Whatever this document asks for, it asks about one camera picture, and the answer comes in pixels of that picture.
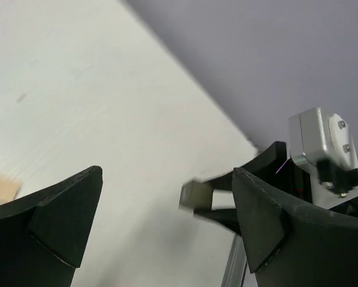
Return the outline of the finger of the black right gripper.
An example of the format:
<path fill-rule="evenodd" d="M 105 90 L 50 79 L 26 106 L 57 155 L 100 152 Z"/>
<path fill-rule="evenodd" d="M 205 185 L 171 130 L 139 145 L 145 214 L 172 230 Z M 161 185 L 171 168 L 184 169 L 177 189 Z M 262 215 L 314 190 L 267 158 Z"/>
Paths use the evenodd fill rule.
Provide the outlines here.
<path fill-rule="evenodd" d="M 205 218 L 209 221 L 216 222 L 233 233 L 241 236 L 241 229 L 238 222 L 238 215 L 236 208 L 222 208 L 222 209 L 204 209 L 196 208 L 193 211 L 194 216 Z"/>
<path fill-rule="evenodd" d="M 284 184 L 287 182 L 287 169 L 279 172 L 278 169 L 286 160 L 286 143 L 275 141 L 264 152 L 241 166 L 241 168 L 268 184 Z"/>

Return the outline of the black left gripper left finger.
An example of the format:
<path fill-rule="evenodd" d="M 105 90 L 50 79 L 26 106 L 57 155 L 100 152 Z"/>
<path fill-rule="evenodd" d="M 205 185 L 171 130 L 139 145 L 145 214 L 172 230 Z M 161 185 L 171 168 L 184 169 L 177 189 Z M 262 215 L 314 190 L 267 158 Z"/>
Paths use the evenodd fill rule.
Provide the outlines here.
<path fill-rule="evenodd" d="M 102 168 L 0 205 L 0 286 L 70 286 L 102 190 Z"/>

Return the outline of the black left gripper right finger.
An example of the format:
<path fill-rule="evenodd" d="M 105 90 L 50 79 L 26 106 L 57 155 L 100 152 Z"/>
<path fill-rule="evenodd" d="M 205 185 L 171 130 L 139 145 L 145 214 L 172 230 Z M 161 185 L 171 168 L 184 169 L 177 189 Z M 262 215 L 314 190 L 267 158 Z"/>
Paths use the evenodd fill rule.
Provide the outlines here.
<path fill-rule="evenodd" d="M 259 286 L 358 286 L 358 218 L 303 201 L 242 168 L 233 171 L 232 191 Z"/>

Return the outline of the dark olive cube block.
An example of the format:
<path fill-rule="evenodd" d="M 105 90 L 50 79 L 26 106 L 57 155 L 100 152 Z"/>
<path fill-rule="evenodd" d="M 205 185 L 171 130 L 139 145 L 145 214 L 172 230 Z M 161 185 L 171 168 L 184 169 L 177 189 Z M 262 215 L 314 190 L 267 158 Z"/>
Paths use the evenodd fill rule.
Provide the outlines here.
<path fill-rule="evenodd" d="M 214 188 L 206 182 L 192 179 L 181 187 L 178 207 L 187 210 L 211 210 Z"/>

